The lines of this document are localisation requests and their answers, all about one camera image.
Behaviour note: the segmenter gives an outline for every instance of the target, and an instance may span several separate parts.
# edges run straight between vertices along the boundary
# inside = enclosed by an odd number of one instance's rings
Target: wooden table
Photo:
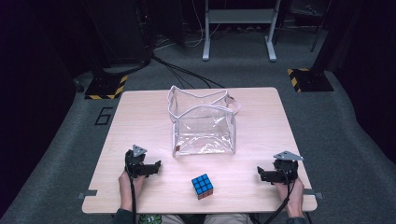
[[[195,94],[215,90],[190,90]],[[160,172],[146,178],[137,198],[140,214],[261,213],[281,204],[276,188],[262,182],[257,166],[273,171],[274,155],[285,150],[299,155],[278,92],[274,88],[228,89],[241,105],[236,115],[236,153],[172,156],[172,122],[167,111],[168,91],[126,91],[108,132],[84,199],[87,214],[112,214],[120,206],[118,177],[125,153],[133,144],[146,149],[145,164],[162,161]],[[299,176],[311,185],[304,164]],[[208,174],[214,194],[197,200],[191,180]],[[304,211],[317,208],[313,195],[304,196]]]

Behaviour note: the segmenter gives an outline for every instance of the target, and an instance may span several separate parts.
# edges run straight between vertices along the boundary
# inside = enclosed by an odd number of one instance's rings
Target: transparent vinyl pouch
[[[240,105],[226,90],[197,96],[172,86],[168,103],[173,156],[235,153]]]

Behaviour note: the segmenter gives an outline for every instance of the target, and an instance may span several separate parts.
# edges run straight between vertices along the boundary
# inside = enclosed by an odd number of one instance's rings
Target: black speaker
[[[82,0],[109,64],[148,63],[154,49],[149,0]]]

